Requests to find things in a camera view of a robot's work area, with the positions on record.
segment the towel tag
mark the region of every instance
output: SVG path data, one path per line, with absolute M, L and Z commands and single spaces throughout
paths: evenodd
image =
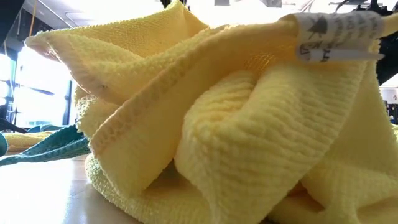
M 383 30 L 379 14 L 354 11 L 345 14 L 297 13 L 299 24 L 297 56 L 307 62 L 330 60 L 379 60 L 368 52 Z

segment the teal towel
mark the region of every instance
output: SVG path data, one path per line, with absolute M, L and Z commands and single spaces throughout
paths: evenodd
M 8 144 L 6 138 L 0 134 L 0 156 L 4 156 L 7 153 Z
M 75 125 L 68 126 L 51 134 L 43 141 L 26 151 L 13 156 L 0 158 L 0 166 L 18 162 L 47 162 L 68 159 L 90 153 L 88 140 L 78 133 Z

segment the table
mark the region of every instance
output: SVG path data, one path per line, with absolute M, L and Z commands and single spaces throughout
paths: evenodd
M 91 186 L 85 157 L 0 167 L 0 223 L 140 223 Z

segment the white label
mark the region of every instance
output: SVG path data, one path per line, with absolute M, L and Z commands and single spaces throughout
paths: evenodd
M 371 42 L 383 30 L 382 18 L 372 11 L 346 14 L 298 13 L 296 53 L 308 62 L 329 60 L 379 60 L 380 54 L 368 52 Z

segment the yellow microfiber towel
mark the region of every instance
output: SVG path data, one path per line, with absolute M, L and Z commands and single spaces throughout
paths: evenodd
M 43 141 L 53 131 L 44 131 L 40 133 L 7 133 L 4 134 L 8 142 L 8 151 L 24 151 L 37 143 Z
M 174 1 L 26 44 L 69 67 L 87 176 L 144 223 L 397 223 L 376 62 L 303 62 L 299 33 L 291 15 L 212 29 Z

